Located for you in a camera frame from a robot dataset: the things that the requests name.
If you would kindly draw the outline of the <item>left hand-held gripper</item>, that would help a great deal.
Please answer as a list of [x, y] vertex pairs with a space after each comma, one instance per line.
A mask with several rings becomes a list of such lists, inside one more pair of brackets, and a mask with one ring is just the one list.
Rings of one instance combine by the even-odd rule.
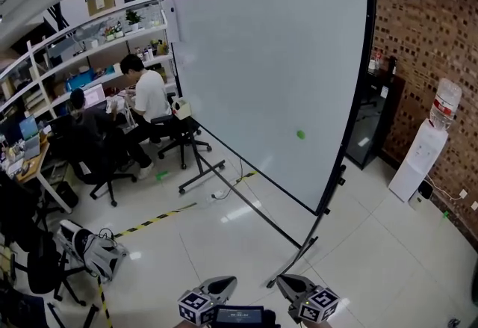
[[212, 321], [216, 306], [231, 299], [238, 284], [235, 276], [216, 276], [187, 290], [178, 299], [179, 315], [195, 326]]

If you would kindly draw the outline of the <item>white whiteboard black frame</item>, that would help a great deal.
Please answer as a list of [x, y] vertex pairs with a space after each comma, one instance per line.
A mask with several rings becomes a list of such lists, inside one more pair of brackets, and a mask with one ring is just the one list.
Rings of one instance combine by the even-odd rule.
[[190, 121], [321, 219], [344, 183], [376, 0], [165, 0], [162, 8]]

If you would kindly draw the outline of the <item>small black monitor screen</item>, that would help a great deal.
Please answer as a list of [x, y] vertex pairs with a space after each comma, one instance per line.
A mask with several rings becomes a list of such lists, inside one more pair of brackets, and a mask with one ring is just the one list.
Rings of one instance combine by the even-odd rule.
[[218, 306], [211, 328], [262, 328], [264, 308], [253, 306]]

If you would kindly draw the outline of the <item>yellow black floor tape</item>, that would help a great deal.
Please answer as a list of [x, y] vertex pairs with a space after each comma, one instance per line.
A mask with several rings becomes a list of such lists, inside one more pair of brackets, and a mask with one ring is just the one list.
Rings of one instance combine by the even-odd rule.
[[156, 216], [156, 217], [153, 217], [153, 218], [151, 218], [151, 219], [149, 219], [149, 220], [146, 220], [146, 221], [142, 222], [141, 224], [138, 224], [138, 225], [136, 225], [136, 226], [134, 226], [134, 227], [131, 227], [131, 228], [126, 229], [126, 230], [124, 230], [124, 231], [122, 231], [122, 232], [118, 232], [118, 233], [114, 234], [114, 238], [115, 238], [115, 239], [118, 239], [118, 238], [124, 237], [124, 236], [126, 236], [126, 235], [130, 235], [130, 234], [132, 234], [132, 233], [134, 233], [134, 232], [137, 232], [137, 231], [139, 231], [139, 230], [141, 230], [141, 229], [146, 228], [147, 226], [151, 226], [151, 225], [154, 224], [154, 223], [157, 223], [157, 222], [159, 222], [159, 221], [161, 221], [161, 220], [164, 220], [164, 219], [166, 219], [166, 218], [168, 218], [168, 217], [171, 217], [171, 216], [173, 216], [173, 215], [179, 214], [179, 213], [181, 213], [181, 212], [183, 212], [183, 211], [186, 211], [186, 210], [188, 210], [188, 209], [190, 209], [190, 208], [193, 208], [193, 207], [195, 207], [195, 206], [197, 206], [197, 203], [196, 203], [196, 202], [191, 203], [191, 204], [186, 205], [186, 206], [183, 206], [183, 207], [181, 207], [181, 208], [178, 208], [178, 209], [175, 209], [175, 210], [168, 211], [168, 212], [166, 212], [166, 213], [160, 214], [160, 215], [158, 215], [158, 216]]

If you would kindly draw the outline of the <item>white grey backpack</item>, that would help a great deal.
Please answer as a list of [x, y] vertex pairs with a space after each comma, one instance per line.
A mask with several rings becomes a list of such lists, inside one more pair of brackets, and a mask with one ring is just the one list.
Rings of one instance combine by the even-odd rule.
[[77, 262], [103, 282], [113, 280], [128, 250], [118, 243], [113, 234], [95, 234], [71, 220], [62, 220], [57, 238], [63, 249]]

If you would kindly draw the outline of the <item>small white bin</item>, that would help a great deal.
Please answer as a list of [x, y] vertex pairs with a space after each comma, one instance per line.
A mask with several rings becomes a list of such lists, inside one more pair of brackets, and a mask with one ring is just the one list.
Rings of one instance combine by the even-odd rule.
[[410, 197], [409, 206], [417, 211], [425, 202], [428, 202], [433, 194], [433, 186], [423, 180], [418, 189]]

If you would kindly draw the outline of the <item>black office chair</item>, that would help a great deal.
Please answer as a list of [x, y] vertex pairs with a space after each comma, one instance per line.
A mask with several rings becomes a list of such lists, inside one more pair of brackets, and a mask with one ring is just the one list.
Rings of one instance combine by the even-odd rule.
[[114, 197], [113, 180], [137, 178], [131, 173], [120, 173], [115, 160], [102, 145], [92, 140], [88, 134], [73, 130], [66, 134], [66, 159], [71, 164], [74, 174], [86, 185], [93, 185], [90, 192], [92, 199], [97, 199], [96, 192], [108, 186], [111, 205], [117, 207]]
[[199, 146], [205, 146], [207, 152], [212, 151], [212, 147], [209, 143], [199, 141], [195, 138], [196, 135], [201, 135], [199, 124], [196, 121], [180, 120], [175, 114], [157, 117], [151, 120], [152, 125], [165, 126], [168, 131], [168, 136], [172, 143], [158, 151], [158, 157], [164, 159], [166, 152], [179, 147], [181, 157], [181, 168], [185, 170], [187, 165], [184, 159], [184, 148], [191, 146], [192, 142], [195, 142]]
[[27, 275], [28, 286], [34, 294], [48, 294], [53, 291], [53, 298], [61, 302], [60, 288], [63, 286], [75, 303], [85, 307], [87, 303], [80, 300], [72, 289], [68, 278], [81, 272], [87, 272], [86, 266], [66, 268], [69, 260], [66, 251], [60, 253], [51, 232], [43, 233], [27, 254], [27, 264], [20, 264], [16, 255], [10, 257], [10, 277], [16, 282], [16, 272], [21, 271]]

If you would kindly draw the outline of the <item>white water dispenser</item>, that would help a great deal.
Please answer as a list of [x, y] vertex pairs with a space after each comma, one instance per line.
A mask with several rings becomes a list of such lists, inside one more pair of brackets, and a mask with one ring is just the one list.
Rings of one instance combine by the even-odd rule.
[[426, 118], [420, 125], [406, 157], [391, 180], [388, 189], [402, 202], [408, 202], [432, 169], [448, 138], [448, 132], [437, 129]]

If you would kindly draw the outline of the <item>black glass cabinet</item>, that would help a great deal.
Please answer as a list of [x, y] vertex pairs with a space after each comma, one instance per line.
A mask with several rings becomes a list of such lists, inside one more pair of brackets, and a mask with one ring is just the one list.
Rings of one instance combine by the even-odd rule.
[[363, 170], [382, 151], [403, 94], [405, 81], [378, 69], [366, 77], [346, 157]]

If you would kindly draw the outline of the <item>wooden desk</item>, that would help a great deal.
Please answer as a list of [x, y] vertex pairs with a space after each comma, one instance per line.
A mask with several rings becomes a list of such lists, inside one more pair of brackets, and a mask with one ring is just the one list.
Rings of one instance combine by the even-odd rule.
[[45, 140], [40, 144], [40, 154], [36, 157], [33, 157], [25, 163], [28, 164], [28, 170], [25, 174], [18, 173], [15, 175], [15, 178], [18, 182], [25, 184], [32, 179], [37, 179], [40, 184], [43, 186], [43, 189], [51, 195], [55, 202], [68, 214], [72, 213], [72, 208], [67, 205], [66, 202], [61, 198], [60, 194], [49, 184], [46, 177], [42, 174], [43, 162], [46, 158], [47, 152], [49, 151], [50, 143]]

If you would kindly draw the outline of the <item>clear water bottle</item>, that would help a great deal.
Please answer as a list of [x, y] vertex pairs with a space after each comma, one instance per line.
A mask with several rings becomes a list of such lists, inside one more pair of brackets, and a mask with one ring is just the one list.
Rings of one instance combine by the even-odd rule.
[[447, 78], [441, 78], [429, 112], [429, 121], [437, 130], [448, 130], [462, 97], [462, 89]]

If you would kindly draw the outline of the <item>blue storage box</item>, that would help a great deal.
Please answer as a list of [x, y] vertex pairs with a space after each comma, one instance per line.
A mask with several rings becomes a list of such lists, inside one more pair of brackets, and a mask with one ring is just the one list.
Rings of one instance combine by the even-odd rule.
[[77, 75], [71, 76], [66, 80], [65, 87], [67, 92], [71, 92], [77, 88], [84, 87], [92, 82], [95, 78], [95, 72], [92, 68]]

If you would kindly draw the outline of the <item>white shelf unit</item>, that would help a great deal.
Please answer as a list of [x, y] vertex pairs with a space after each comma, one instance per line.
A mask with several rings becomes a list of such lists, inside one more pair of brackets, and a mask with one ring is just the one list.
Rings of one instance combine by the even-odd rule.
[[[28, 41], [25, 54], [0, 69], [0, 120], [20, 112], [56, 117], [71, 93], [66, 91], [66, 80], [89, 68], [95, 78], [82, 88], [124, 87], [120, 61], [127, 54], [138, 56], [146, 68], [160, 73], [168, 90], [175, 90], [164, 1], [133, 1], [38, 43]], [[138, 31], [128, 25], [127, 10], [143, 17]]]

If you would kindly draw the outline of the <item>green potted plant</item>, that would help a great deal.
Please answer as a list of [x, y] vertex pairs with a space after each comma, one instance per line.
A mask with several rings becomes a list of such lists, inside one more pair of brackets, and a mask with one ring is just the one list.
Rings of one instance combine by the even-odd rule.
[[139, 24], [143, 20], [143, 17], [140, 16], [134, 10], [127, 10], [125, 12], [125, 19], [126, 19], [128, 25], [131, 27], [132, 31], [138, 31], [139, 30]]

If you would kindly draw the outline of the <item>cardboard box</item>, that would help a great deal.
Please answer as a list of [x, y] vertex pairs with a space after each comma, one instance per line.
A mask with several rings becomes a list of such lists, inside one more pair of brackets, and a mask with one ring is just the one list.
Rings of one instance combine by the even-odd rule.
[[89, 16], [110, 10], [116, 7], [115, 0], [85, 0]]

